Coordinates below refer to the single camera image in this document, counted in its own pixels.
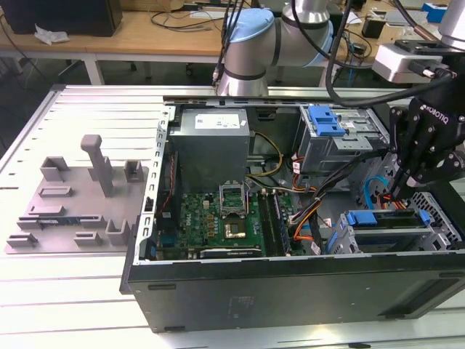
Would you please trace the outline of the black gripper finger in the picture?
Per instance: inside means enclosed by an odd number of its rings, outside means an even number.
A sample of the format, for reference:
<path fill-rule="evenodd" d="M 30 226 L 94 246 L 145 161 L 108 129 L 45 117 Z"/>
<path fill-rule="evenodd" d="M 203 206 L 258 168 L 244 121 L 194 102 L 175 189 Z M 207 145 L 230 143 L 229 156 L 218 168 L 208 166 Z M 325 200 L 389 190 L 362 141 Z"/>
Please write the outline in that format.
<path fill-rule="evenodd" d="M 426 191 L 439 182 L 464 177 L 464 152 L 446 153 L 432 164 L 420 163 L 415 170 L 399 167 L 394 178 L 394 200 L 410 198 L 416 191 Z"/>
<path fill-rule="evenodd" d="M 412 136 L 409 131 L 411 117 L 408 109 L 393 107 L 389 114 L 389 141 L 390 149 L 396 155 L 396 170 L 389 183 L 389 192 L 392 196 L 412 196 L 413 190 L 407 185 L 411 175 L 410 145 Z"/>

